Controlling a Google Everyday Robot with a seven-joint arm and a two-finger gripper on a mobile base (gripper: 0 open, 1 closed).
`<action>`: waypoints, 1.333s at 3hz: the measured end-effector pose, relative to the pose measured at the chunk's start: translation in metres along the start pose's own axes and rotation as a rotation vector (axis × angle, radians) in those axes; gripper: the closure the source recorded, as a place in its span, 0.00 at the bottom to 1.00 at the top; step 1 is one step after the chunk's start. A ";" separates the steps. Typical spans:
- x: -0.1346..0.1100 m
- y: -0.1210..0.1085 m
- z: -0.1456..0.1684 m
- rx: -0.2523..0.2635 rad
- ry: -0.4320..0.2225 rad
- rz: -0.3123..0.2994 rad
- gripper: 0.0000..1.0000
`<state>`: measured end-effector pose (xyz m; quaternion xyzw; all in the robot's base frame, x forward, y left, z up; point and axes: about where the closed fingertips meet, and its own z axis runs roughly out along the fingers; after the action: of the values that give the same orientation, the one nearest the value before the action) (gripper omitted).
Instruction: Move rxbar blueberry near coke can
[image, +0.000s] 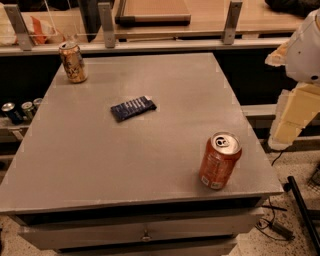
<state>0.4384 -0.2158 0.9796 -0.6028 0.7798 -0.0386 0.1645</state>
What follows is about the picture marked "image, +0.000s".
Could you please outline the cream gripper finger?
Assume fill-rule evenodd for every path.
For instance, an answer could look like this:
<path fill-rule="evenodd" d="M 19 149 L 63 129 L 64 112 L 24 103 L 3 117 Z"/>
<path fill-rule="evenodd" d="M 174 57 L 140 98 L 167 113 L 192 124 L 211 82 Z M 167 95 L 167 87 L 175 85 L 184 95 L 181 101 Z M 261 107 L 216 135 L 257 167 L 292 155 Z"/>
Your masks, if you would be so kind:
<path fill-rule="evenodd" d="M 265 63 L 273 67 L 284 66 L 286 64 L 287 48 L 287 42 L 281 44 L 276 50 L 266 57 Z"/>
<path fill-rule="evenodd" d="M 268 146 L 276 151 L 288 148 L 319 112 L 319 85 L 299 82 L 291 91 L 283 90 L 276 105 Z"/>

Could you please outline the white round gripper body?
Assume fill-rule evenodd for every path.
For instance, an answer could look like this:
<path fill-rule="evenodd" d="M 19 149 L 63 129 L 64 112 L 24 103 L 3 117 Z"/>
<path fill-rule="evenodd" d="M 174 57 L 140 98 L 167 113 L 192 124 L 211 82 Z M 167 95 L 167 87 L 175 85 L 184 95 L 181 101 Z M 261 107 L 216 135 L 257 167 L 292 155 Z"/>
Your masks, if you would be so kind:
<path fill-rule="evenodd" d="M 291 36 L 285 69 L 297 82 L 320 83 L 320 9 L 312 11 Z"/>

